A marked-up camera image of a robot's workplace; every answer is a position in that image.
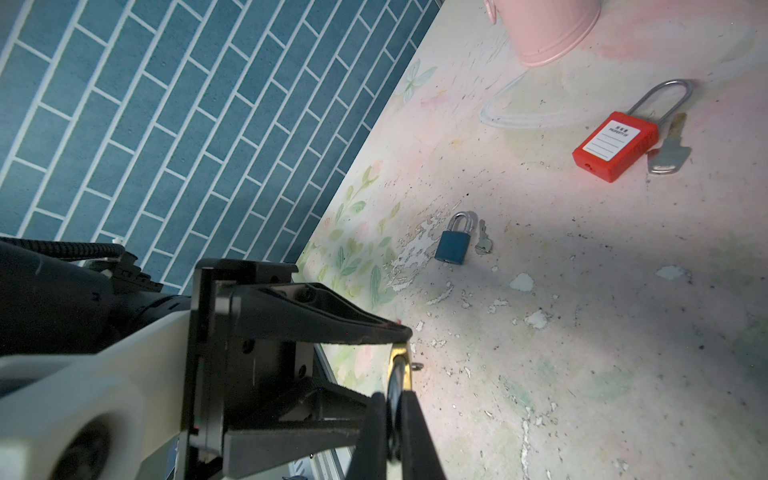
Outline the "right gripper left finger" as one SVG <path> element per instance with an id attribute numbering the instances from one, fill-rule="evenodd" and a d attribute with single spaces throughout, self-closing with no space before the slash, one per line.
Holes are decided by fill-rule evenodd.
<path id="1" fill-rule="evenodd" d="M 383 393 L 370 399 L 347 480 L 384 480 L 388 461 L 388 407 Z"/>

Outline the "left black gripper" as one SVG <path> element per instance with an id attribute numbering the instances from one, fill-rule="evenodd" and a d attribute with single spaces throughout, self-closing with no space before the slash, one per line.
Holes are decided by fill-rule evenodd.
<path id="1" fill-rule="evenodd" d="M 285 284 L 297 270 L 231 259 L 196 265 L 183 473 L 243 479 L 358 440 L 370 398 L 309 378 L 315 348 L 308 343 L 388 345 L 413 332 L 321 283 Z"/>

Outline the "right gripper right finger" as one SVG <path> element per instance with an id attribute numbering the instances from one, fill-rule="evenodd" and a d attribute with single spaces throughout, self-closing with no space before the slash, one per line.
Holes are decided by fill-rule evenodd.
<path id="1" fill-rule="evenodd" d="M 418 398 L 413 391 L 400 397 L 398 426 L 403 480 L 445 480 Z"/>

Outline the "large brass padlock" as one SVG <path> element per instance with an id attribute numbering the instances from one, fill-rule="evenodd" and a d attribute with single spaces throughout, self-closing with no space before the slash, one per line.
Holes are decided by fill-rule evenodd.
<path id="1" fill-rule="evenodd" d="M 422 363 L 412 361 L 411 347 L 408 343 L 392 345 L 387 384 L 387 404 L 392 420 L 397 416 L 402 393 L 412 389 L 413 372 L 423 368 Z"/>

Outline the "blue padlock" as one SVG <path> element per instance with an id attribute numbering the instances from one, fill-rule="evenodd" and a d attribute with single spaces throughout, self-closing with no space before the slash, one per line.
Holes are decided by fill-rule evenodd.
<path id="1" fill-rule="evenodd" d="M 474 220 L 467 212 L 456 213 L 442 232 L 434 258 L 452 265 L 462 265 L 468 251 Z"/>

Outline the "red padlock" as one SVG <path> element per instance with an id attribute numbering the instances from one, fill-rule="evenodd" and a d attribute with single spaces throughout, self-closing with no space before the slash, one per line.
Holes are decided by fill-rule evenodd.
<path id="1" fill-rule="evenodd" d="M 670 87 L 682 87 L 684 94 L 659 119 L 648 120 L 636 115 L 644 103 Z M 660 125 L 692 96 L 694 88 L 693 80 L 667 80 L 650 89 L 628 111 L 612 112 L 572 152 L 574 163 L 608 183 L 616 181 L 658 142 Z"/>

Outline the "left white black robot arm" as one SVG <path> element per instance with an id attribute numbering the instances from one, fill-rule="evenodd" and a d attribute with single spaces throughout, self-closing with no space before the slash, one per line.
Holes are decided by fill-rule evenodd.
<path id="1" fill-rule="evenodd" d="M 243 479 L 340 447 L 350 479 L 440 477 L 411 330 L 292 264 L 204 259 L 188 296 L 133 257 L 84 268 L 1 244 L 1 475 L 132 479 L 178 443 L 176 479 Z"/>

